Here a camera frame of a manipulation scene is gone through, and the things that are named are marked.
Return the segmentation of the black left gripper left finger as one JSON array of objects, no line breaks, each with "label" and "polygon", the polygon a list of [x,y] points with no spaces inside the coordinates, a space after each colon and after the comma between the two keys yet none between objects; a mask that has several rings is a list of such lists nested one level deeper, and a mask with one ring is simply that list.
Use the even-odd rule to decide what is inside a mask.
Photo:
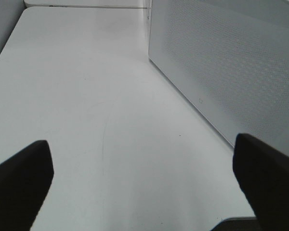
[{"label": "black left gripper left finger", "polygon": [[0,164],[0,231],[31,229],[53,177],[46,140],[31,143]]}]

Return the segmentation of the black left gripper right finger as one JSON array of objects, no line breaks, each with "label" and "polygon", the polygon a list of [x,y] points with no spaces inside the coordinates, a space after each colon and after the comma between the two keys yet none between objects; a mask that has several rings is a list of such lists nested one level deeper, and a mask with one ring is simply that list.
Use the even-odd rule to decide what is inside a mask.
[{"label": "black left gripper right finger", "polygon": [[289,231],[289,157],[240,133],[233,172],[262,230]]}]

